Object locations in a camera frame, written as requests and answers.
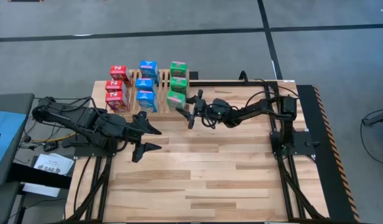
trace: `juice box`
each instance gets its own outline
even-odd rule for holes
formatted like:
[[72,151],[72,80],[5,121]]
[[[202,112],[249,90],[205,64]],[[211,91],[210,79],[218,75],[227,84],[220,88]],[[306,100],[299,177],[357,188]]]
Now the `juice box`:
[[168,91],[167,103],[171,110],[176,108],[184,109],[186,106],[186,96],[175,91]]
[[135,87],[138,90],[153,91],[156,93],[157,85],[152,78],[138,78],[135,83]]
[[106,93],[106,103],[115,112],[129,112],[128,92],[115,91]]
[[125,86],[122,80],[108,80],[106,81],[106,91],[108,93],[112,91],[123,91],[128,92],[127,87]]
[[179,78],[179,77],[171,77],[170,88],[171,88],[171,91],[175,91],[177,93],[181,93],[186,96],[187,79]]
[[186,77],[187,64],[185,62],[172,62],[170,67],[171,78],[172,77]]
[[139,64],[139,69],[141,70],[143,78],[152,78],[155,84],[160,83],[160,73],[157,62],[143,60]]
[[152,91],[138,90],[136,95],[136,100],[141,106],[141,110],[147,112],[157,112],[158,111],[158,102],[155,93]]
[[125,65],[112,65],[110,75],[113,80],[121,80],[127,87],[132,86],[132,77]]

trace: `blue juice box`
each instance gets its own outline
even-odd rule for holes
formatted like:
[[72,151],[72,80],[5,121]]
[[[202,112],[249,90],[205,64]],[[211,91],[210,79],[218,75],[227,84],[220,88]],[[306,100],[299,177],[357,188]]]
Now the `blue juice box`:
[[157,62],[153,61],[141,61],[139,64],[143,78],[152,78],[155,84],[160,83],[160,72],[157,66]]
[[138,78],[135,86],[138,90],[146,90],[157,93],[157,85],[154,83],[152,78]]
[[158,112],[159,104],[154,92],[138,90],[136,100],[139,103],[139,106],[141,106],[141,110],[146,112]]

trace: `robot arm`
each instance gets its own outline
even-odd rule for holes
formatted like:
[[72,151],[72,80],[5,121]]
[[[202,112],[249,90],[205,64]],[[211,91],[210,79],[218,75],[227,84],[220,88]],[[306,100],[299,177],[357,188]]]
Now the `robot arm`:
[[[234,128],[244,120],[267,114],[283,123],[281,130],[282,143],[286,146],[293,146],[294,129],[292,125],[297,117],[297,99],[291,96],[276,96],[269,100],[261,99],[256,103],[238,109],[218,98],[214,99],[212,104],[207,105],[202,96],[203,91],[198,90],[197,95],[187,98],[187,103],[195,105],[191,113],[177,109],[189,121],[189,129],[193,128],[196,116],[201,117],[204,126],[214,129],[216,123],[223,123],[228,128]],[[275,102],[280,105],[279,114],[270,108],[270,105]]]
[[[83,105],[90,100],[94,107],[84,107]],[[107,110],[97,108],[92,98],[86,98],[81,106],[73,106],[57,103],[52,97],[45,97],[39,100],[38,105],[32,111],[32,116],[40,123],[58,123],[72,129],[84,136],[90,146],[101,149],[110,139],[135,144],[133,162],[138,162],[143,153],[147,151],[161,149],[155,144],[141,143],[142,135],[145,133],[161,134],[159,130],[150,125],[147,113],[144,111],[133,115],[132,122],[129,123],[117,114],[108,114]]]

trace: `black cable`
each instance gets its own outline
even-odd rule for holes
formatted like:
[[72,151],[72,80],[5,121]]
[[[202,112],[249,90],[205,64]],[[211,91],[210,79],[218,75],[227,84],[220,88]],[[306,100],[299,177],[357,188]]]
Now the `black cable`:
[[[259,81],[262,81],[262,82],[264,82],[264,83],[267,82],[267,81],[265,81],[265,80],[263,80],[263,79],[261,79],[261,78],[256,78],[255,80],[259,80]],[[277,87],[282,88],[282,89],[284,89],[284,90],[288,90],[288,91],[290,91],[290,92],[293,93],[295,96],[297,96],[298,99],[299,99],[299,95],[298,95],[297,93],[295,93],[294,91],[290,90],[289,88],[282,87],[282,86],[279,86],[279,85],[277,85]]]
[[54,124],[49,124],[49,123],[45,123],[45,122],[41,122],[41,124],[44,124],[44,125],[47,125],[47,126],[58,127],[58,128],[69,129],[69,128],[66,128],[66,127],[64,127],[64,126],[57,126],[57,125],[54,125]]
[[[57,202],[57,201],[60,201],[60,200],[66,200],[66,198],[53,199],[53,200],[41,200],[41,201],[39,201],[39,202],[37,202],[37,203],[35,203],[35,204],[33,204],[33,205],[30,205],[30,206],[26,207],[25,209],[29,209],[29,208],[31,208],[31,207],[33,207],[33,206],[36,206],[36,205],[38,205],[39,203],[42,203],[42,202]],[[20,212],[21,212],[21,211],[16,212],[15,214],[11,215],[11,216],[10,216],[7,220],[5,220],[3,223],[8,222],[13,216],[19,214]]]
[[111,167],[111,163],[108,163],[108,160],[106,160],[106,165],[104,166],[103,171],[100,174],[98,181],[93,186],[93,188],[90,189],[90,192],[85,197],[82,204],[77,208],[76,212],[72,216],[67,218],[67,220],[73,221],[73,220],[79,220],[81,218],[81,216],[84,214],[87,206],[91,203],[91,201],[95,197],[97,191],[102,186],[103,182],[108,178],[108,174],[110,172],[110,167]]
[[76,101],[73,101],[73,102],[71,102],[71,103],[67,103],[68,105],[73,105],[73,104],[75,104],[76,102],[79,102],[79,101],[81,101],[81,100],[86,100],[87,98],[89,98],[90,96],[86,96],[86,97],[83,97],[83,98],[79,98],[79,99],[77,99]]
[[80,109],[81,107],[83,107],[87,102],[89,102],[90,100],[92,99],[92,97],[89,97],[89,98],[86,98],[84,103],[78,105],[77,107],[75,108],[72,108],[72,109],[67,109],[67,110],[61,110],[62,112],[71,112],[71,111],[76,111],[78,109]]
[[208,108],[211,108],[212,106],[221,106],[221,107],[224,107],[224,108],[235,108],[236,110],[239,110],[239,108],[237,106],[225,106],[225,105],[219,105],[219,104],[216,104],[216,103],[211,103],[211,104],[208,104],[206,105],[205,107],[205,110],[204,110],[204,114],[205,114],[205,117],[201,117],[201,122],[203,123],[203,125],[207,128],[212,128],[212,129],[215,129],[215,125],[216,123],[218,122],[217,120],[214,120],[211,116],[210,116],[210,113],[208,111]]
[[25,136],[28,135],[28,133],[35,127],[36,124],[37,124],[37,121],[34,120],[34,123],[32,124],[32,126],[31,126],[31,128],[30,128],[29,130],[25,131],[25,128],[24,128],[24,129],[23,129],[23,133],[24,133],[24,135],[25,135]]
[[59,132],[59,130],[60,130],[60,128],[62,128],[62,127],[59,127],[55,132],[54,132],[54,129],[55,129],[55,127],[58,127],[57,125],[56,125],[56,123],[54,124],[54,125],[51,125],[51,126],[53,126],[53,128],[52,128],[52,132],[51,132],[51,134],[50,134],[50,136],[46,139],[46,140],[44,140],[44,141],[42,141],[42,142],[33,142],[32,140],[30,141],[30,142],[26,142],[26,143],[29,143],[30,145],[28,145],[28,146],[25,146],[25,145],[23,145],[23,144],[19,144],[19,146],[18,146],[18,149],[31,149],[31,150],[34,150],[34,149],[36,149],[36,148],[38,148],[38,147],[40,147],[40,146],[43,146],[50,138],[52,138],[55,134],[57,134],[58,132]]
[[21,163],[23,163],[23,164],[28,164],[29,162],[30,162],[30,159],[27,161],[27,162],[24,162],[24,161],[21,161],[20,159],[14,159],[14,160],[16,160],[16,161],[18,161],[18,162],[21,162]]
[[272,93],[272,92],[270,92],[270,91],[259,91],[259,92],[255,93],[255,94],[253,94],[253,95],[247,100],[246,106],[248,106],[248,103],[249,103],[255,96],[257,96],[257,95],[259,95],[259,94],[261,94],[261,93],[269,93],[269,94],[273,94],[273,95],[275,95],[275,96],[278,96],[277,94]]
[[283,155],[280,155],[282,161],[284,161],[284,159],[288,158],[288,156],[290,155],[290,149],[288,147],[286,148],[287,148],[287,154],[285,155],[285,157],[283,157]]
[[78,196],[78,191],[79,191],[79,189],[80,189],[80,185],[81,185],[82,177],[84,176],[85,169],[86,169],[88,163],[90,162],[90,159],[91,159],[91,157],[88,157],[88,159],[87,159],[86,162],[85,162],[84,168],[82,168],[81,176],[80,176],[80,180],[78,181],[77,189],[75,190],[75,197],[74,197],[74,213],[75,213],[75,210],[76,210],[77,196]]
[[298,99],[299,99],[299,95],[298,95],[297,93],[295,93],[294,91],[290,90],[289,88],[282,87],[282,86],[278,86],[278,87],[279,87],[279,88],[282,88],[282,89],[284,89],[284,90],[288,90],[288,91],[290,91],[290,92],[293,93],[295,96],[297,96]]
[[380,112],[380,111],[383,111],[383,109],[373,111],[373,112],[367,114],[367,115],[361,120],[361,123],[360,123],[360,139],[361,139],[361,144],[363,145],[363,148],[364,148],[364,150],[366,150],[367,154],[368,154],[369,156],[371,156],[371,158],[374,159],[375,161],[379,162],[380,164],[383,164],[382,161],[376,159],[376,158],[375,158],[375,157],[374,157],[374,156],[367,150],[367,147],[366,147],[366,145],[365,145],[365,143],[364,143],[364,140],[363,140],[363,133],[362,133],[363,121],[364,121],[365,119],[367,119],[367,117],[370,116],[370,115],[372,115],[373,113],[377,113],[377,112]]
[[[84,99],[84,98],[55,98],[55,100],[79,100],[79,99]],[[45,99],[45,97],[34,97],[35,100],[42,100]]]
[[124,145],[121,148],[117,149],[117,152],[123,151],[125,149],[125,147],[127,147],[127,144],[128,144],[128,142],[124,141]]

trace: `orange striped tape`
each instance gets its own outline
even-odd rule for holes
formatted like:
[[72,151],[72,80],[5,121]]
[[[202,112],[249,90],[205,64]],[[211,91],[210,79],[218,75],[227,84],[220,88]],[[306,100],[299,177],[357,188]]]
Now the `orange striped tape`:
[[341,176],[341,178],[343,180],[343,185],[345,187],[345,192],[348,195],[348,200],[349,200],[349,203],[351,204],[351,210],[354,213],[353,217],[354,217],[354,219],[357,222],[361,222],[359,214],[358,214],[358,210],[356,209],[356,205],[355,205],[353,197],[352,197],[352,193],[351,193],[348,181],[346,180],[345,170],[343,169],[343,165],[342,165],[341,159],[339,158],[339,152],[338,152],[338,150],[336,148],[336,145],[335,145],[334,136],[333,136],[333,133],[331,132],[330,123],[328,122],[328,118],[327,118],[326,112],[324,110],[323,102],[320,99],[320,94],[319,94],[319,91],[318,91],[317,87],[313,86],[313,89],[315,90],[318,106],[320,108],[321,115],[322,115],[323,120],[324,120],[324,125],[326,126],[327,135],[328,135],[328,137],[330,139],[330,144],[331,144],[331,148],[332,148],[333,153],[334,153],[335,162],[338,165],[339,174],[340,174],[340,176]]

